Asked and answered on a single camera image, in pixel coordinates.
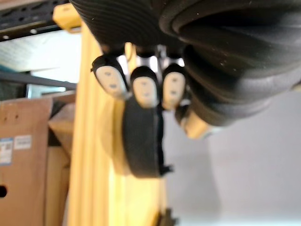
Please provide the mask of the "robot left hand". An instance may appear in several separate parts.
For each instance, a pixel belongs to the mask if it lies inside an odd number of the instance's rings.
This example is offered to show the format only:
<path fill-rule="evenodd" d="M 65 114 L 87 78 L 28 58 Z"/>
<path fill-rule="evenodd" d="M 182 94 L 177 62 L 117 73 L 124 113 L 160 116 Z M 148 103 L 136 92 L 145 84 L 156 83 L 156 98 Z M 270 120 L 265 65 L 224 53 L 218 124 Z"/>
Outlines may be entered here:
<path fill-rule="evenodd" d="M 181 54 L 191 104 L 176 117 L 190 138 L 269 106 L 301 82 L 298 0 L 74 0 L 95 39 Z"/>

